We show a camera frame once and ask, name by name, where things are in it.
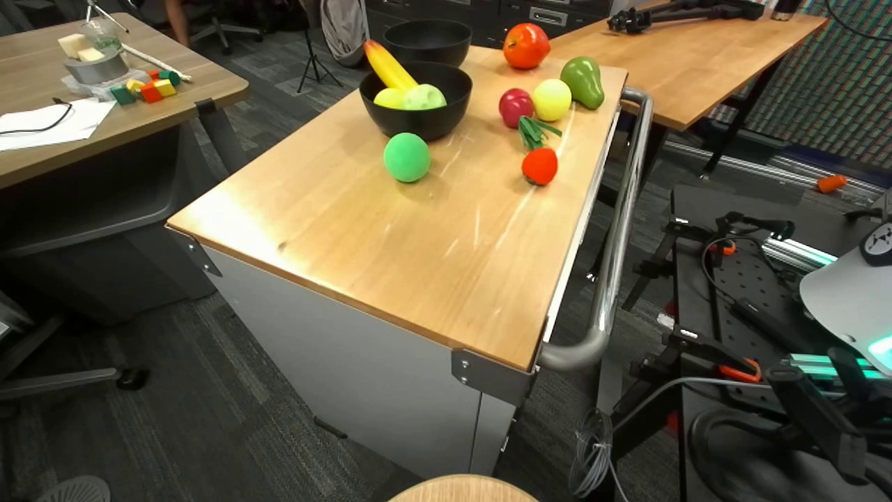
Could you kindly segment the light green dimpled ball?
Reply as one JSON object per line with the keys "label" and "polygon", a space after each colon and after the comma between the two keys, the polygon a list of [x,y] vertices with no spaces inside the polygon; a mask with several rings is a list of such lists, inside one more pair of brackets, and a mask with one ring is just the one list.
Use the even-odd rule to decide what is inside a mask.
{"label": "light green dimpled ball", "polygon": [[435,83],[417,83],[408,93],[408,106],[417,111],[444,109],[447,97]]}

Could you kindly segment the large yellow ball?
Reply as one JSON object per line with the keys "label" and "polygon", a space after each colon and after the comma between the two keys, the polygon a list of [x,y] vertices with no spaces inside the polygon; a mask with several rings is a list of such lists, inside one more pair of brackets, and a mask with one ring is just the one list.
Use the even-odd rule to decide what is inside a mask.
{"label": "large yellow ball", "polygon": [[561,79],[546,79],[532,90],[532,106],[541,121],[564,121],[571,109],[571,90]]}

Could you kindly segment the yellow banana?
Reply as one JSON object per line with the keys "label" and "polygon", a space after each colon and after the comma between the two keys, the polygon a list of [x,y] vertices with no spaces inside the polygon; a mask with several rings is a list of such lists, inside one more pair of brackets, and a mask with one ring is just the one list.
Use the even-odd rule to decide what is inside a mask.
{"label": "yellow banana", "polygon": [[415,90],[417,81],[402,68],[402,63],[377,39],[362,43],[371,71],[388,90]]}

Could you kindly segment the green pear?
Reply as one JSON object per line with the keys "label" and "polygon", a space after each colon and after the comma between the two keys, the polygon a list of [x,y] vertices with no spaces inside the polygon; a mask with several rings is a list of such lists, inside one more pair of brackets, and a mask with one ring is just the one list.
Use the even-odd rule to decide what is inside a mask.
{"label": "green pear", "polygon": [[569,58],[561,71],[561,81],[571,90],[571,97],[583,109],[600,109],[605,102],[600,64],[587,56]]}

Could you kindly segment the small yellow lemon ball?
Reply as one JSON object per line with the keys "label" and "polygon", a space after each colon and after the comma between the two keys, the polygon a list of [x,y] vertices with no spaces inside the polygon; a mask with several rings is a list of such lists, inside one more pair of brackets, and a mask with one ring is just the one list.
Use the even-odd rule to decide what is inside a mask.
{"label": "small yellow lemon ball", "polygon": [[403,109],[410,97],[410,90],[378,90],[374,103],[382,109]]}

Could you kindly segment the dark green ball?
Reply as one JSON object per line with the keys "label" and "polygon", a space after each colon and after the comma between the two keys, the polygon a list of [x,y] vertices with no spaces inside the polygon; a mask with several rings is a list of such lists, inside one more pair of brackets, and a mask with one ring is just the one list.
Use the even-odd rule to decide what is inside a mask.
{"label": "dark green ball", "polygon": [[417,135],[402,132],[385,143],[382,162],[395,182],[412,185],[430,173],[431,155]]}

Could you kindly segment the small red tomato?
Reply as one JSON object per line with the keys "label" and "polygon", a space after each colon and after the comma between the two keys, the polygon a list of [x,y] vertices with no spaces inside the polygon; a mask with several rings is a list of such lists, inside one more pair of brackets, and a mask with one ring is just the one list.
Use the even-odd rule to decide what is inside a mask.
{"label": "small red tomato", "polygon": [[551,148],[532,148],[522,160],[522,173],[530,185],[546,188],[558,177],[558,155]]}

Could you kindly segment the white cart cabinet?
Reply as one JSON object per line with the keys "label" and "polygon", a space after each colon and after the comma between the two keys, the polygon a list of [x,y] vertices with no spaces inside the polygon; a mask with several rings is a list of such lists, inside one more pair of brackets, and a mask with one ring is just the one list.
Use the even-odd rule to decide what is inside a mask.
{"label": "white cart cabinet", "polygon": [[192,256],[316,422],[402,470],[497,470],[527,378],[212,247]]}

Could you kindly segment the red radish with greens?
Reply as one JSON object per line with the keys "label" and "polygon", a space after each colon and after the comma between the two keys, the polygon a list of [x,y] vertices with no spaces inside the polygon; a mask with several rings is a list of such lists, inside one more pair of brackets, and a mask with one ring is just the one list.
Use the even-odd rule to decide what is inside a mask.
{"label": "red radish with greens", "polygon": [[500,97],[500,118],[522,135],[527,148],[541,148],[548,135],[561,135],[561,129],[534,118],[532,97],[525,90],[506,90]]}

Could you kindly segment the near black bowl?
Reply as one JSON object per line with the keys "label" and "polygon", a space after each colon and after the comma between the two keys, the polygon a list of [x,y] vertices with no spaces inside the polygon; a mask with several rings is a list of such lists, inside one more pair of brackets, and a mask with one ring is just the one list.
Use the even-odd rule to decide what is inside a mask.
{"label": "near black bowl", "polygon": [[431,83],[444,93],[447,103],[437,109],[388,109],[377,103],[377,96],[385,90],[385,83],[367,74],[359,81],[359,97],[366,103],[366,111],[378,127],[385,138],[412,132],[427,143],[448,138],[458,124],[465,114],[469,97],[472,97],[472,79],[458,68],[412,68],[410,75],[417,83]]}

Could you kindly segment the black bowl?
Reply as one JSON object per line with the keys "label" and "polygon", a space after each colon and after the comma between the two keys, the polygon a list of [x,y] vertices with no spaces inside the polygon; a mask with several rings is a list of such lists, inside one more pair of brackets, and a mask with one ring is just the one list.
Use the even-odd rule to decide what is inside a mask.
{"label": "black bowl", "polygon": [[458,124],[465,114],[469,97],[472,97],[472,79],[458,68],[412,68],[410,75],[417,83],[431,83],[444,93],[447,103],[437,109],[388,109],[377,103],[377,96],[385,90],[385,83],[367,74],[359,81],[359,97],[366,103],[366,111],[378,127],[385,138],[412,132],[427,143],[448,138]]}
{"label": "black bowl", "polygon": [[385,30],[385,46],[408,68],[461,68],[472,29],[451,19],[412,19]]}

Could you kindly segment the far black bowl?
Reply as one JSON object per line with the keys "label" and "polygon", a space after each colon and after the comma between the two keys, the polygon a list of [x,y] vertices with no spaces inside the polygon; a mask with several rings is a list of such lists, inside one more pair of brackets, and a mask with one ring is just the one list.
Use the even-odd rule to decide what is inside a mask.
{"label": "far black bowl", "polygon": [[385,46],[408,68],[461,68],[472,29],[451,19],[412,19],[385,30]]}

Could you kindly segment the round wooden stool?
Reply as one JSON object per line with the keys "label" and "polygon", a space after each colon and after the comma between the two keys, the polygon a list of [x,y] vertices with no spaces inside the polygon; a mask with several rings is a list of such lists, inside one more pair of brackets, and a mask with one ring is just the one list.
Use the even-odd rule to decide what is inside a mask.
{"label": "round wooden stool", "polygon": [[539,502],[525,488],[484,474],[440,474],[415,484],[388,502]]}

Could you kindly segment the black tripod on table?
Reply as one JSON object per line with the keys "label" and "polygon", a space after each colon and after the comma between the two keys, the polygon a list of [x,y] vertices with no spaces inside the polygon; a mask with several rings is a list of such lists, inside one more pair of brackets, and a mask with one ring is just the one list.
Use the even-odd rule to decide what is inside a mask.
{"label": "black tripod on table", "polygon": [[759,19],[763,7],[759,0],[667,0],[649,10],[624,10],[607,19],[612,35],[644,35],[654,22],[679,19]]}

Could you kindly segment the coloured toy blocks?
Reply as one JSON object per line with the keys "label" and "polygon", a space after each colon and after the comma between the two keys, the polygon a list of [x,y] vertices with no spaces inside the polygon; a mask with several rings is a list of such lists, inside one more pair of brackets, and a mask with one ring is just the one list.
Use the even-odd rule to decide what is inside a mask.
{"label": "coloured toy blocks", "polygon": [[130,103],[158,103],[172,97],[180,90],[180,75],[172,71],[151,71],[151,74],[134,74],[122,81],[118,81],[109,96],[119,106]]}

